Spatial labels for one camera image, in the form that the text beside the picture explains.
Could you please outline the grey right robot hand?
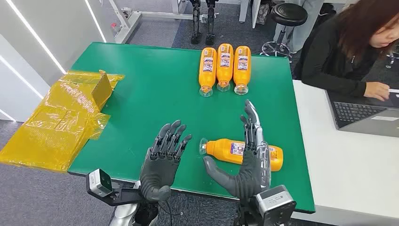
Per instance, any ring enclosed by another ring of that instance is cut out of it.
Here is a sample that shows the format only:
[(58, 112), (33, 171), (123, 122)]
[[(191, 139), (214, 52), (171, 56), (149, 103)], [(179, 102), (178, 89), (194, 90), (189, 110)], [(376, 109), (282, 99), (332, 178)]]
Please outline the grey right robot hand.
[(270, 152), (258, 113), (248, 99), (244, 110), (247, 117), (242, 115), (240, 119), (244, 123), (245, 149), (238, 174), (232, 176), (219, 169), (211, 157), (203, 157), (207, 174), (230, 195), (241, 200), (269, 189), (271, 184)]

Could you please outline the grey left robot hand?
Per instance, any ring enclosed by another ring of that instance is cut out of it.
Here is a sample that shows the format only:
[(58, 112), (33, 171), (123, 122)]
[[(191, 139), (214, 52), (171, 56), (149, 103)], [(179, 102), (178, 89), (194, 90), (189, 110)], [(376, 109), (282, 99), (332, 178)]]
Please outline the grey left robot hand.
[(186, 125), (180, 120), (165, 124), (147, 150), (140, 173), (140, 191), (148, 202), (167, 200), (171, 195), (181, 158), (192, 135), (180, 140)]

